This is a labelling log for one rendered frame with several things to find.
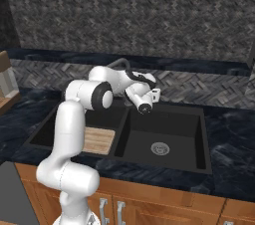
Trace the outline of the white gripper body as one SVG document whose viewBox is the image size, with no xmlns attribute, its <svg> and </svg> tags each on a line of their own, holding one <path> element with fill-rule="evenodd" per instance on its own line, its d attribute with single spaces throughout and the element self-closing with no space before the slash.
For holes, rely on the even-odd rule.
<svg viewBox="0 0 255 225">
<path fill-rule="evenodd" d="M 160 99 L 160 89 L 153 89 L 151 93 L 152 93 L 152 101 L 154 103 L 158 103 Z"/>
</svg>

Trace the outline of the black double sink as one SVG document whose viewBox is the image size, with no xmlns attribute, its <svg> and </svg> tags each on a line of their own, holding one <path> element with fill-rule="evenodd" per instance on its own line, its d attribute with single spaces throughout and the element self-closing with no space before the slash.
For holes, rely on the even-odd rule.
<svg viewBox="0 0 255 225">
<path fill-rule="evenodd" d="M 104 112 L 86 112 L 86 126 L 116 132 L 105 159 L 210 174 L 212 172 L 204 112 L 200 108 L 155 104 L 148 114 L 114 100 Z M 151 151 L 164 142 L 169 154 Z"/>
</svg>

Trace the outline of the silver sink drain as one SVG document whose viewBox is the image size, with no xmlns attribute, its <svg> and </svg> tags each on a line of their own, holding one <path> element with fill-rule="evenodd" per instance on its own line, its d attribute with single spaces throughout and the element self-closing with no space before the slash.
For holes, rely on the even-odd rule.
<svg viewBox="0 0 255 225">
<path fill-rule="evenodd" d="M 156 155 L 167 155 L 170 151 L 169 146 L 164 142 L 155 142 L 150 149 Z"/>
</svg>

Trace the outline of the dark grey sink faucet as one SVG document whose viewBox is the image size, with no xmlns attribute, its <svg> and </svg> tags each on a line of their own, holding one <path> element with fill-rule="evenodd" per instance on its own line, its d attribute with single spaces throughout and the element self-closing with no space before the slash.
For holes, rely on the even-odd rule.
<svg viewBox="0 0 255 225">
<path fill-rule="evenodd" d="M 125 71 L 125 72 L 128 72 L 128 73 L 131 72 L 130 63 L 125 58 L 117 59 L 117 60 L 113 61 L 112 63 L 106 65 L 106 67 L 110 68 L 110 69 L 114 69 L 115 67 L 118 67 L 118 66 L 121 66 L 121 65 L 124 65 L 125 68 L 123 70 L 116 70 L 117 72 L 120 72 L 120 71 Z"/>
</svg>

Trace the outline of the wooden cutting board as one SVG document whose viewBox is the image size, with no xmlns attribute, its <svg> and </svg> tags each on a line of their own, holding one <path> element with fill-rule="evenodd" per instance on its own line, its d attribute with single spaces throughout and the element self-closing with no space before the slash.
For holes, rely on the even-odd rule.
<svg viewBox="0 0 255 225">
<path fill-rule="evenodd" d="M 86 127 L 83 151 L 107 155 L 112 147 L 116 132 L 112 129 Z"/>
</svg>

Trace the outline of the brown and white box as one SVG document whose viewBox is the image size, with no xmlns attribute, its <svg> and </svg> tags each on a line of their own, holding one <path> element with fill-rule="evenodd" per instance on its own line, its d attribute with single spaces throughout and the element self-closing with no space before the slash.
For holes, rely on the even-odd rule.
<svg viewBox="0 0 255 225">
<path fill-rule="evenodd" d="M 0 115 L 21 99 L 11 62 L 6 51 L 0 52 Z"/>
</svg>

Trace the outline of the dark grey dishwasher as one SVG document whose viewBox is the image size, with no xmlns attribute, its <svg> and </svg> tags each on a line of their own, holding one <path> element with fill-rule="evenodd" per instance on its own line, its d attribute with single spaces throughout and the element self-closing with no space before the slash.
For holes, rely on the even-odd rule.
<svg viewBox="0 0 255 225">
<path fill-rule="evenodd" d="M 16 225 L 39 225 L 19 173 L 13 162 L 0 165 L 0 221 Z"/>
</svg>

